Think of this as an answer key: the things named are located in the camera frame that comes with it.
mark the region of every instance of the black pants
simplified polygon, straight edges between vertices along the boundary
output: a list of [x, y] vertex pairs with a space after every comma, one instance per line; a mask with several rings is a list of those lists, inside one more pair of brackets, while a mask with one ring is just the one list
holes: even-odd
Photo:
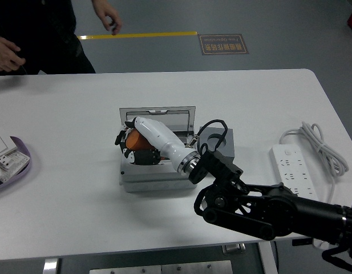
[[29, 54], [26, 63], [17, 71], [0, 71], [0, 75], [26, 75], [38, 74], [43, 71], [46, 74], [85, 74], [96, 73], [91, 62], [84, 54], [82, 45], [79, 43], [77, 50], [70, 54], [63, 48], [49, 47], [48, 52]]

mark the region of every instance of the power outlet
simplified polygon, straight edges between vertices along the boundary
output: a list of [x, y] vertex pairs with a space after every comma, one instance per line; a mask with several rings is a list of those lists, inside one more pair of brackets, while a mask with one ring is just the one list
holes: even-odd
[[318, 201], [308, 167], [298, 146], [276, 144], [270, 150], [270, 157], [278, 183], [283, 182], [299, 197]]

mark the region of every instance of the person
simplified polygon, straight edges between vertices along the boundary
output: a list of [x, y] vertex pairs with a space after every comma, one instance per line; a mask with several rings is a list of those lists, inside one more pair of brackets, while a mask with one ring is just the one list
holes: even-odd
[[[118, 34], [118, 11], [107, 0], [92, 5], [105, 29]], [[75, 28], [71, 0], [0, 0], [0, 75], [95, 73]]]

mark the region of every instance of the gray floor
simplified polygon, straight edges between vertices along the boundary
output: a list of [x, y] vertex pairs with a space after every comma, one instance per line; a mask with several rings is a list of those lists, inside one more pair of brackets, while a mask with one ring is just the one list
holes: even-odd
[[[122, 33], [242, 34], [249, 54], [203, 56], [194, 36], [83, 41], [98, 73], [310, 69], [352, 139], [352, 30], [346, 23], [352, 13], [352, 0], [117, 0], [115, 3], [124, 22]], [[78, 35], [106, 34], [90, 1], [73, 0], [73, 4]], [[261, 273], [256, 246], [248, 245], [247, 250], [247, 255], [229, 256], [234, 272]], [[311, 246], [292, 247], [290, 241], [278, 241], [277, 250], [280, 274], [348, 273], [325, 263], [321, 251]], [[62, 261], [62, 273], [224, 258], [220, 247], [74, 256]], [[0, 262], [0, 273], [42, 273], [42, 267], [43, 260]]]

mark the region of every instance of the open box lid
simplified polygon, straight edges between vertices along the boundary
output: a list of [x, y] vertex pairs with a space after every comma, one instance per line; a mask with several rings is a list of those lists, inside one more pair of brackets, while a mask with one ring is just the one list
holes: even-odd
[[193, 135], [195, 106], [120, 108], [121, 123], [137, 116], [164, 123], [176, 135]]

